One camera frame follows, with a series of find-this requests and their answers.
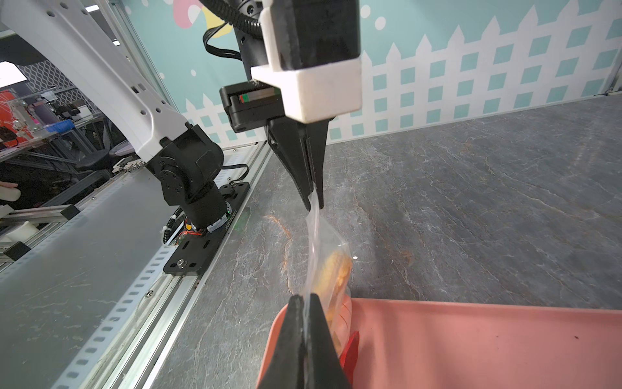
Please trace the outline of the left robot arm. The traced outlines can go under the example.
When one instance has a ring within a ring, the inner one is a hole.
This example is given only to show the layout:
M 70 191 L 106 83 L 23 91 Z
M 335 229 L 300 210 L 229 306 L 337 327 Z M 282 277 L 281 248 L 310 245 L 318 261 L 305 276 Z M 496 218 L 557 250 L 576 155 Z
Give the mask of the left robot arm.
M 236 32 L 247 81 L 220 90 L 235 132 L 263 127 L 305 207 L 323 207 L 329 123 L 362 106 L 356 1 L 207 1 Z M 79 1 L 4 1 L 1 21 L 50 60 L 124 134 L 165 201 L 217 230 L 232 206 L 215 178 L 221 148 L 172 109 Z

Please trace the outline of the clear resealable bag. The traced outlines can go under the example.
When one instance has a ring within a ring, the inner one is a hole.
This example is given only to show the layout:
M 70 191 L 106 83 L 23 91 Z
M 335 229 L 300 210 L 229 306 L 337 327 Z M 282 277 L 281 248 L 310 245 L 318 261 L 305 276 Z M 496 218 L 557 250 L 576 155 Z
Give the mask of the clear resealable bag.
M 303 296 L 316 294 L 330 331 L 335 351 L 343 353 L 351 336 L 351 297 L 348 287 L 353 257 L 348 243 L 322 215 L 317 190 L 309 195 L 305 221 L 309 252 Z

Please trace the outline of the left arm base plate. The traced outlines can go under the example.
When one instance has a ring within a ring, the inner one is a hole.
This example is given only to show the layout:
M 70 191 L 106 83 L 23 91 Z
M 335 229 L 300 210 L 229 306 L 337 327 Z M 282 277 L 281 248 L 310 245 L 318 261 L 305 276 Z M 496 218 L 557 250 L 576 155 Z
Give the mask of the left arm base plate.
M 224 199 L 228 206 L 225 223 L 218 229 L 183 238 L 177 249 L 165 264 L 163 272 L 173 276 L 201 276 L 209 269 L 215 259 L 220 245 L 225 241 L 228 230 L 233 226 L 234 219 L 249 193 L 248 182 L 222 186 Z

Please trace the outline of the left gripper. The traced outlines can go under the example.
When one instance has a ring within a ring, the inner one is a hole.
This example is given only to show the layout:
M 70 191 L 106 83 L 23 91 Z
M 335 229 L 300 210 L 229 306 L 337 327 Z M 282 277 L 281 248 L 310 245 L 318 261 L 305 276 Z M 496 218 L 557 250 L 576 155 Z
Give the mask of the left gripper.
M 264 1 L 257 16 L 240 8 L 234 21 L 265 56 L 249 66 L 248 82 L 220 90 L 223 107 L 236 133 L 267 125 L 307 211 L 311 191 L 323 191 L 330 120 L 363 105 L 359 9 L 358 1 Z

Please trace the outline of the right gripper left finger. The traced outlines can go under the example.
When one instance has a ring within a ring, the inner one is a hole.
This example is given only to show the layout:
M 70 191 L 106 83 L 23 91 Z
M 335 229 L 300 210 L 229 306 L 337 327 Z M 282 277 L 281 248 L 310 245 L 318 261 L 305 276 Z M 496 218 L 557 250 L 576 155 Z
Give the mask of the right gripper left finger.
M 258 388 L 303 388 L 305 386 L 304 299 L 294 295 L 277 338 L 270 364 Z

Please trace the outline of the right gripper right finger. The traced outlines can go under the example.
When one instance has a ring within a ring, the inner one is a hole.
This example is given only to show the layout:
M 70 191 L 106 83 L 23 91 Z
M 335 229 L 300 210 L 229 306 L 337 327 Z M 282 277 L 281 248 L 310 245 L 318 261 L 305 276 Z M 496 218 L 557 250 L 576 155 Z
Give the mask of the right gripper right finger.
M 305 351 L 306 388 L 351 388 L 315 293 L 305 303 Z

